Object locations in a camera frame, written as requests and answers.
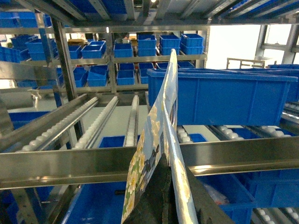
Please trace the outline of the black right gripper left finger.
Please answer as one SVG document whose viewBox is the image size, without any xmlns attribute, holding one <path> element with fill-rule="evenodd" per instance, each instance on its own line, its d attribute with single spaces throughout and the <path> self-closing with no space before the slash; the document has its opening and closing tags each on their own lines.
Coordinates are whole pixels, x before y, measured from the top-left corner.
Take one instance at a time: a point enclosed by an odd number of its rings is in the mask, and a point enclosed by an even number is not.
<svg viewBox="0 0 299 224">
<path fill-rule="evenodd" d="M 171 168 L 163 154 L 141 199 L 124 221 L 126 224 L 175 223 L 175 195 Z"/>
</svg>

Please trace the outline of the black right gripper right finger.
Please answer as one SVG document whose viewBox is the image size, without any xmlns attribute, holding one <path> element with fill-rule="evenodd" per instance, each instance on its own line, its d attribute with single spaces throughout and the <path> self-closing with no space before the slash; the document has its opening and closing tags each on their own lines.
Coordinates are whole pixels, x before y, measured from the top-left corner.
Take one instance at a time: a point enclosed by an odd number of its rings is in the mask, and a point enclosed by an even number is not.
<svg viewBox="0 0 299 224">
<path fill-rule="evenodd" d="M 186 168 L 199 224 L 234 224 L 234 221 L 215 203 L 204 185 Z"/>
</svg>

